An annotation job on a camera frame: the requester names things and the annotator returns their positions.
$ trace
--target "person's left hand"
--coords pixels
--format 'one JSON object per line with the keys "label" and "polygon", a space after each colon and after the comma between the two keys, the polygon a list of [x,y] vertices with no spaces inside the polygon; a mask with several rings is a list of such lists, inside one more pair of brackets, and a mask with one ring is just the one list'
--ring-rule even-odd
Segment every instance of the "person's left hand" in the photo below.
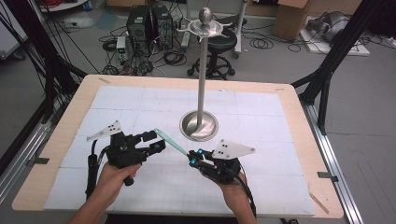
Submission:
{"label": "person's left hand", "polygon": [[110,206],[119,195],[120,189],[123,185],[123,180],[128,176],[134,178],[136,171],[140,166],[141,164],[135,164],[118,169],[117,167],[106,163],[92,196],[101,198],[101,201],[103,200],[103,203],[106,206]]}

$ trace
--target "wooden table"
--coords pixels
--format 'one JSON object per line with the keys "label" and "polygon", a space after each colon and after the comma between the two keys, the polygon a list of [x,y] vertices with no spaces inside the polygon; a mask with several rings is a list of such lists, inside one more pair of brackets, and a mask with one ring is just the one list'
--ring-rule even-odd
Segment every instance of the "wooden table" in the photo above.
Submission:
{"label": "wooden table", "polygon": [[[101,86],[151,87],[168,89],[198,88],[198,80],[161,77],[86,76],[69,107],[67,107],[40,157],[49,158],[48,164],[36,164],[23,183],[12,207],[22,211],[44,211],[58,168],[70,148],[78,127]],[[343,208],[329,178],[319,178],[318,172],[327,172],[315,137],[311,132],[295,89],[288,84],[270,84],[208,80],[207,90],[264,92],[277,94],[283,106],[290,134],[304,172],[306,185],[315,207],[313,217],[340,218]]]}

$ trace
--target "box flap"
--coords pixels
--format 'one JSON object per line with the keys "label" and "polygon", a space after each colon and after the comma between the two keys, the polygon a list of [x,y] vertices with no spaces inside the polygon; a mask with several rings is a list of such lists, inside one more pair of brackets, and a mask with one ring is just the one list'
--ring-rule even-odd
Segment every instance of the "box flap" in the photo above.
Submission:
{"label": "box flap", "polygon": [[287,7],[303,8],[308,0],[278,0],[278,3]]}

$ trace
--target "swivel chair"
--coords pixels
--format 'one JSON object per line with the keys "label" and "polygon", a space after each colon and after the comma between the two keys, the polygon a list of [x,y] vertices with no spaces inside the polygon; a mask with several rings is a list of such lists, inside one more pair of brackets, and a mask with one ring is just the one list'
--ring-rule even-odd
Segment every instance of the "swivel chair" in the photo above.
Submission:
{"label": "swivel chair", "polygon": [[[236,35],[229,29],[224,29],[222,34],[228,36],[228,38],[223,36],[215,36],[208,39],[207,49],[211,55],[208,55],[210,60],[206,65],[206,78],[220,77],[224,80],[227,80],[227,75],[235,75],[235,70],[233,70],[231,67],[230,62],[228,62],[228,60],[224,57],[219,56],[219,54],[235,47],[237,42]],[[224,63],[218,65],[218,59],[221,59],[224,61]],[[198,59],[195,64],[192,65],[192,68],[187,71],[189,76],[192,76],[195,70],[199,72],[199,63],[200,60]]]}

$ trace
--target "metal ball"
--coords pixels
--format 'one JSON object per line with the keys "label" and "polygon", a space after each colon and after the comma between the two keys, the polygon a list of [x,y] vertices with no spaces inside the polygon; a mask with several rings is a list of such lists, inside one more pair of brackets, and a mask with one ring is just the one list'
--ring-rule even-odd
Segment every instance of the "metal ball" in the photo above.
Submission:
{"label": "metal ball", "polygon": [[213,19],[212,11],[208,7],[203,7],[199,11],[199,21],[203,25],[208,25]]}

